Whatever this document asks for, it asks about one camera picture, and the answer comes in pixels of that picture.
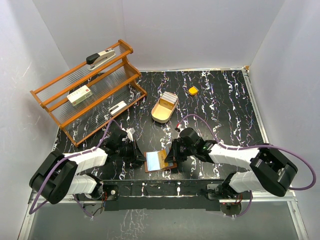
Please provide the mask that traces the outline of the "gold credit card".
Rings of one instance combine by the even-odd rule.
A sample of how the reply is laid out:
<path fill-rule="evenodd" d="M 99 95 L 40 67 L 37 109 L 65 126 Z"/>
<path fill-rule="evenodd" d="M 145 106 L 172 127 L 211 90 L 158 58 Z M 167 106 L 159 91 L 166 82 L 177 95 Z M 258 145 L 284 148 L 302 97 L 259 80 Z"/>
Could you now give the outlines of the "gold credit card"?
<path fill-rule="evenodd" d="M 162 149 L 158 152 L 158 162 L 159 162 L 159 169 L 160 170 L 167 170 L 176 168 L 177 164 L 172 162 L 165 162 L 165 159 L 167 157 L 167 151 L 165 149 Z"/>

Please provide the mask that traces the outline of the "brown leather card holder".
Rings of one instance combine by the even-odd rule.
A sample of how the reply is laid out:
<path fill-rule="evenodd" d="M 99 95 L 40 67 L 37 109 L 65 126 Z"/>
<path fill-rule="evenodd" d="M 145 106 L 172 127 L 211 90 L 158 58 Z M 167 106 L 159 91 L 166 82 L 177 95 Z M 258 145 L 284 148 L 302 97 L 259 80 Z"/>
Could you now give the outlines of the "brown leather card holder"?
<path fill-rule="evenodd" d="M 170 170 L 170 169 L 160 170 L 159 157 L 158 157 L 159 151 L 150 151 L 150 152 L 144 153 L 144 156 L 146 158 L 146 161 L 144 162 L 144 169 L 146 173 Z"/>

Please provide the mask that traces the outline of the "beige oval tray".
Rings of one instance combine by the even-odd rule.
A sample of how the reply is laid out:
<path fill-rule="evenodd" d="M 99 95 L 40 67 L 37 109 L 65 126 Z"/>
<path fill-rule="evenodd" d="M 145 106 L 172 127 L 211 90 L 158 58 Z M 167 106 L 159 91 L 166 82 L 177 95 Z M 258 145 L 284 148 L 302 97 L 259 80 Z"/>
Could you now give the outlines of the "beige oval tray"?
<path fill-rule="evenodd" d="M 167 123 L 170 120 L 174 110 L 176 109 L 178 101 L 175 104 L 173 104 L 172 102 L 163 99 L 161 94 L 157 103 L 151 111 L 152 119 L 155 122 L 161 124 Z"/>

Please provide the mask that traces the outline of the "stack of credit cards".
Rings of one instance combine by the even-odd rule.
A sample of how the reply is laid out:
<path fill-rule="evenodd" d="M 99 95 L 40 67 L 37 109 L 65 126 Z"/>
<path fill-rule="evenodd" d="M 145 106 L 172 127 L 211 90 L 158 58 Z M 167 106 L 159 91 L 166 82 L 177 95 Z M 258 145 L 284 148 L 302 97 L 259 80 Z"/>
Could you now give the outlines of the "stack of credit cards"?
<path fill-rule="evenodd" d="M 175 95 L 174 93 L 171 93 L 171 92 L 167 92 L 167 91 L 165 91 L 161 95 L 161 98 L 168 101 L 168 102 L 171 102 L 173 104 L 175 104 L 179 99 L 177 95 Z"/>

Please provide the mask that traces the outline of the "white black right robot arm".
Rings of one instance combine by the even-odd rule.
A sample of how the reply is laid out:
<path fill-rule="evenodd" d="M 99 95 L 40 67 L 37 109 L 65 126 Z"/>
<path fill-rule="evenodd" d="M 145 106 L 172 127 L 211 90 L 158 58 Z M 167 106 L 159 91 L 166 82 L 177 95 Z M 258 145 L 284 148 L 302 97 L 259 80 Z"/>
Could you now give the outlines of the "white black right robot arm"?
<path fill-rule="evenodd" d="M 166 163 L 179 163 L 194 156 L 211 164 L 228 164 L 246 169 L 232 172 L 215 187 L 207 187 L 211 196 L 233 199 L 246 191 L 267 191 L 283 197 L 289 189 L 298 168 L 273 145 L 245 148 L 221 146 L 215 140 L 204 140 L 195 130 L 188 127 L 180 131 L 171 142 Z"/>

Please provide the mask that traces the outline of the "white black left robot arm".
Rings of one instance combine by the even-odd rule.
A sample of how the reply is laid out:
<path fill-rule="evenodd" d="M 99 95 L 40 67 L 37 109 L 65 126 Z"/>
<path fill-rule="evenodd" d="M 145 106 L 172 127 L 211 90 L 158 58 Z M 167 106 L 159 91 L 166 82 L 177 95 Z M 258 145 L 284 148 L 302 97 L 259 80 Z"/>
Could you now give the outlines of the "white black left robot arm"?
<path fill-rule="evenodd" d="M 86 194 L 97 200 L 103 195 L 103 187 L 96 177 L 82 172 L 104 166 L 116 158 L 129 163 L 144 163 L 146 157 L 133 137 L 134 128 L 116 129 L 99 147 L 75 152 L 52 151 L 29 181 L 29 186 L 52 205 L 67 195 Z"/>

